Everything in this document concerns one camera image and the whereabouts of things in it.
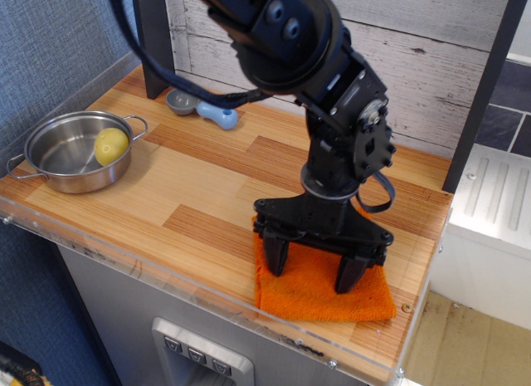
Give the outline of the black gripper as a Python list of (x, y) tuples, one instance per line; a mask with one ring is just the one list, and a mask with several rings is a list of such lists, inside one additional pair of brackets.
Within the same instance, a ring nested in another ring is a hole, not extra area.
[(356, 189), (344, 196), (319, 196), (309, 188), (291, 198), (262, 198), (254, 203), (254, 232), (263, 240), (270, 272), (280, 276), (291, 242), (315, 247), (341, 257), (335, 282), (337, 294), (349, 293), (368, 267), (386, 260), (392, 234), (365, 218), (353, 206), (356, 198), (366, 213), (388, 210), (394, 201), (394, 187), (381, 172), (373, 174), (389, 195), (386, 203), (368, 206)]

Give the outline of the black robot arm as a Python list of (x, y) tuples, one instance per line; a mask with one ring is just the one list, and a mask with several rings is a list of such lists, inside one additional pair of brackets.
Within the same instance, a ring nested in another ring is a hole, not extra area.
[(202, 0), (231, 38), (246, 78), (262, 95), (292, 95), (305, 108), (309, 156), (303, 194), (260, 199), (254, 229), (269, 270), (284, 270), (291, 243), (340, 256), (335, 290), (347, 293), (365, 271), (385, 262), (392, 234), (354, 204), (395, 146), (387, 125), (385, 85), (352, 47), (332, 0)]

